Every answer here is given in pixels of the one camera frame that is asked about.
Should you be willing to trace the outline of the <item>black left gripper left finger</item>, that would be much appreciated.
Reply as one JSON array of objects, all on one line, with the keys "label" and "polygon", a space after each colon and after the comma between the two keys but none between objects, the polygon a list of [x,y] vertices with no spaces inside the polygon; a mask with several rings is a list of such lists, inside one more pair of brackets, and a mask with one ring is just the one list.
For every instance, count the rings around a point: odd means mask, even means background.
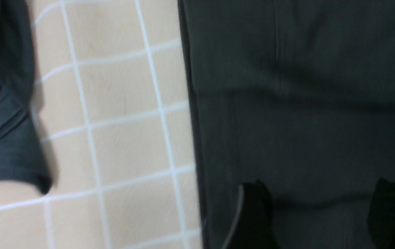
[{"label": "black left gripper left finger", "polygon": [[278,249],[270,191],[259,180],[241,184],[239,191],[236,214],[222,248]]}]

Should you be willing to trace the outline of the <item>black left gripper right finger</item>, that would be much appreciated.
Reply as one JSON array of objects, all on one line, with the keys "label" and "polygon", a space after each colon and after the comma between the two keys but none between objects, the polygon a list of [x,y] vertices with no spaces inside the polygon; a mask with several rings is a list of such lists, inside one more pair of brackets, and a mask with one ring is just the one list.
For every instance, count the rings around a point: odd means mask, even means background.
[{"label": "black left gripper right finger", "polygon": [[395,183],[380,178],[370,201],[368,232],[377,249],[395,249]]}]

